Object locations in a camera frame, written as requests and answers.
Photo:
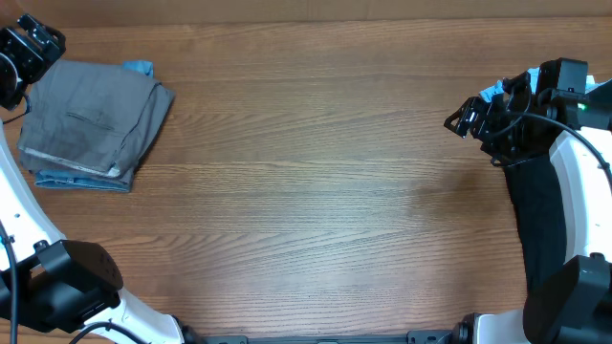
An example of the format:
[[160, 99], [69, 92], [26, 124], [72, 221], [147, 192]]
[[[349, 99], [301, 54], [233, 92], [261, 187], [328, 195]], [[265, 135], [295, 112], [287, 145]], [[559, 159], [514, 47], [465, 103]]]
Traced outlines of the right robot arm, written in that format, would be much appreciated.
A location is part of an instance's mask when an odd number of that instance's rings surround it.
[[445, 126], [504, 170], [532, 276], [522, 308], [468, 315], [446, 342], [609, 342], [610, 84], [551, 60], [468, 98]]

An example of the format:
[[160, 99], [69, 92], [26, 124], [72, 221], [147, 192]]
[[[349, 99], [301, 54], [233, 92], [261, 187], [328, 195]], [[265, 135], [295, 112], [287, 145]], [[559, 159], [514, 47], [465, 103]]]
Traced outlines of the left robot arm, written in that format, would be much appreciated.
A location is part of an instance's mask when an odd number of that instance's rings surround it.
[[29, 14], [1, 31], [1, 105], [25, 109], [17, 144], [1, 147], [1, 315], [11, 335], [195, 343], [189, 326], [125, 287], [101, 245], [65, 236], [25, 181], [129, 191], [174, 100], [148, 62], [78, 62], [65, 50], [65, 36]]

